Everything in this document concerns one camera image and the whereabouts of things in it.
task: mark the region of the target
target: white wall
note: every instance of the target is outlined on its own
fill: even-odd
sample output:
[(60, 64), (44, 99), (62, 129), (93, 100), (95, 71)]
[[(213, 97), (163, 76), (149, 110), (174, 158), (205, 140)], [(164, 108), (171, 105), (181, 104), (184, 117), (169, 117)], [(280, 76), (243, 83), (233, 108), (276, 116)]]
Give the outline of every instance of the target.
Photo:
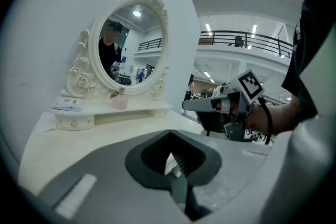
[[(269, 35), (269, 36), (272, 37), (272, 38), (278, 39), (278, 34), (279, 34), (281, 28), (283, 28), (283, 26), (284, 26), (284, 23), (278, 22), (276, 27), (274, 28), (272, 34)], [(277, 42), (275, 40), (272, 40), (272, 39), (269, 39), (268, 41), (269, 41), (269, 43), (267, 45), (272, 46), (272, 48), (265, 46), (264, 52), (267, 53), (267, 54), (279, 56), (279, 47), (276, 44)]]
[[(80, 32), (115, 1), (13, 2), (0, 33), (0, 128), (18, 160), (41, 113), (65, 86)], [(163, 1), (172, 43), (165, 98), (179, 111), (200, 29), (192, 0)]]
[(259, 16), (226, 14), (210, 15), (198, 18), (201, 31), (207, 31), (205, 24), (209, 24), (211, 30), (232, 30), (252, 32), (253, 25), (257, 25), (257, 34), (271, 36), (278, 25), (278, 21)]
[(293, 36), (294, 36), (295, 27), (285, 24), (285, 30), (287, 32), (287, 36), (289, 40), (288, 43), (293, 45)]
[(146, 35), (144, 35), (141, 43), (149, 41), (149, 40), (157, 39), (157, 38), (162, 38), (162, 33), (161, 33), (160, 28), (150, 31)]
[(218, 72), (221, 72), (221, 69), (224, 67), (223, 65), (225, 60), (233, 61), (236, 63), (245, 61), (247, 63), (251, 63), (263, 68), (268, 68), (283, 74), (287, 73), (288, 66), (290, 64), (289, 58), (287, 57), (280, 58), (278, 56), (265, 54), (260, 49), (252, 48), (251, 50), (248, 50), (236, 47), (228, 47), (225, 45), (216, 45), (216, 46), (199, 45), (196, 56), (197, 56), (197, 59), (195, 61), (196, 63), (198, 63), (199, 59), (202, 58), (220, 59), (220, 65), (218, 66), (215, 65), (213, 60), (209, 60), (207, 63), (209, 67), (215, 65), (214, 70), (218, 70)]
[(136, 67), (134, 63), (134, 54), (138, 52), (139, 43), (142, 42), (144, 36), (146, 35), (133, 29), (130, 29), (127, 34), (124, 46), (122, 48), (121, 57), (123, 56), (126, 57), (126, 63), (124, 67), (120, 69), (120, 73), (130, 76), (133, 84), (135, 84), (135, 79), (138, 70), (138, 67)]
[(147, 64), (150, 64), (148, 63), (147, 61), (145, 60), (142, 60), (142, 59), (139, 59), (139, 58), (135, 58), (134, 60), (134, 75), (133, 75), (133, 78), (134, 78), (134, 84), (138, 83), (139, 81), (136, 80), (136, 75), (138, 73), (138, 69), (142, 70), (142, 69), (145, 69)]
[[(276, 37), (278, 38), (279, 40), (282, 40), (284, 42), (287, 42), (287, 43), (290, 43), (292, 44), (292, 41), (293, 41), (293, 37), (289, 37), (288, 33), (287, 33), (287, 27), (285, 24), (283, 24), (283, 28), (280, 30), (278, 36)], [(291, 52), (291, 46), (289, 45), (285, 45), (284, 43), (281, 43), (281, 54), (282, 55), (288, 55), (288, 52)]]

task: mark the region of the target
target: ceiling light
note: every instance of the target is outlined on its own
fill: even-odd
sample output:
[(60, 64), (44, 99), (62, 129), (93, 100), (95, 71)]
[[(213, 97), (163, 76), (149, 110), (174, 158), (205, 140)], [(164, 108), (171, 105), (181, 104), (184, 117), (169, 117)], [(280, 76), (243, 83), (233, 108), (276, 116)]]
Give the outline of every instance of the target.
[(206, 27), (206, 29), (209, 31), (209, 36), (212, 36), (211, 29), (210, 29), (210, 25), (209, 25), (209, 24), (206, 24), (205, 27)]
[(257, 25), (253, 25), (252, 33), (255, 34), (256, 30), (257, 30)]
[(141, 16), (141, 13), (138, 12), (137, 10), (135, 10), (135, 11), (133, 11), (133, 15), (134, 15), (135, 17), (140, 17), (140, 16)]
[(208, 78), (211, 78), (208, 72), (203, 72)]

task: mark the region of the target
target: metal railing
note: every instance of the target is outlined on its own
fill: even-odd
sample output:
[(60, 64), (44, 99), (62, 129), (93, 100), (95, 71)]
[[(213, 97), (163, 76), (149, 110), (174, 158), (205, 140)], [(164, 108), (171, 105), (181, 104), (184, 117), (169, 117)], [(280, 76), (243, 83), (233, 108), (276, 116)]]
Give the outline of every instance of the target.
[(153, 49), (153, 48), (160, 48), (160, 47), (162, 47), (162, 38), (157, 38), (157, 39), (152, 39), (152, 40), (140, 43), (138, 51), (148, 50), (148, 49)]
[(199, 45), (227, 44), (243, 49), (261, 49), (279, 57), (291, 58), (293, 45), (282, 40), (242, 31), (202, 31)]

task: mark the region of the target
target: perfume bottle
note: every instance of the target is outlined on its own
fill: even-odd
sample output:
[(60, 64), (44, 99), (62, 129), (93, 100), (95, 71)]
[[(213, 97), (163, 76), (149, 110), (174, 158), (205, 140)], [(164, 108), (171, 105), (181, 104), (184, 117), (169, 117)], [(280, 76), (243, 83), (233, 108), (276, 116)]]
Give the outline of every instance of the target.
[(127, 108), (128, 98), (125, 95), (125, 88), (120, 87), (118, 95), (112, 98), (112, 107), (119, 110)]

